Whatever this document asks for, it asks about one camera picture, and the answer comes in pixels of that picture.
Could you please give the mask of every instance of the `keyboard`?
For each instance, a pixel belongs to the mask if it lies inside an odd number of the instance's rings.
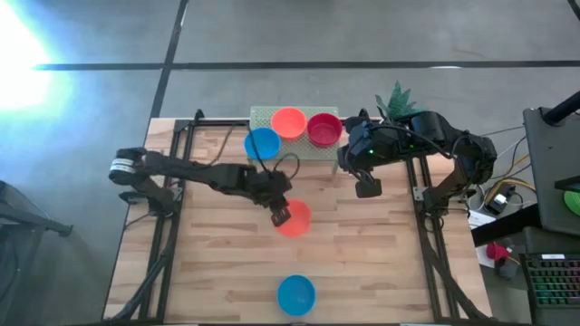
[[[580,309],[580,254],[521,254],[530,303]]]

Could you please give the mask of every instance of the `green plant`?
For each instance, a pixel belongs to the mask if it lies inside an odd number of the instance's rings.
[[[413,113],[423,111],[424,109],[414,108],[417,102],[409,103],[409,97],[411,96],[411,89],[405,92],[401,92],[401,85],[397,81],[395,83],[395,88],[392,90],[391,98],[389,99],[389,104],[385,105],[382,101],[381,96],[374,95],[377,100],[377,108],[382,112],[382,116],[386,119],[398,119]]]

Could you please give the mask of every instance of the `blue bowl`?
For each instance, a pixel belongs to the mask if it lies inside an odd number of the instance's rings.
[[[254,136],[257,152],[260,154],[261,159],[274,158],[282,147],[280,136],[270,128],[260,127],[253,129],[252,135]],[[249,157],[257,159],[249,133],[246,136],[246,140],[244,140],[244,148]]]
[[[291,316],[304,316],[314,307],[316,290],[302,275],[286,277],[278,287],[278,305]]]

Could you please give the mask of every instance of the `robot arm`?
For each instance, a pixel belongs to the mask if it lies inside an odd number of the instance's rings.
[[[456,158],[455,169],[438,186],[422,193],[427,212],[445,211],[451,197],[462,194],[471,184],[488,181],[493,173],[497,154],[491,140],[451,127],[436,112],[377,122],[361,110],[344,125],[349,144],[338,149],[339,166],[359,179],[359,198],[382,193],[381,181],[372,177],[372,168],[438,152]]]
[[[253,166],[234,163],[206,165],[133,148],[117,150],[109,179],[117,185],[133,187],[137,196],[147,198],[151,211],[166,215],[176,209],[174,193],[157,186],[150,178],[156,175],[199,182],[222,194],[250,199],[272,211],[275,226],[280,226],[290,217],[284,192],[292,185],[282,171],[257,172]]]

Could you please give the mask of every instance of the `bright light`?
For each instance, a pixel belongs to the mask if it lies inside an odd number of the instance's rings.
[[[0,40],[0,112],[27,110],[42,103],[51,73],[31,68],[50,58],[4,0],[0,0]]]

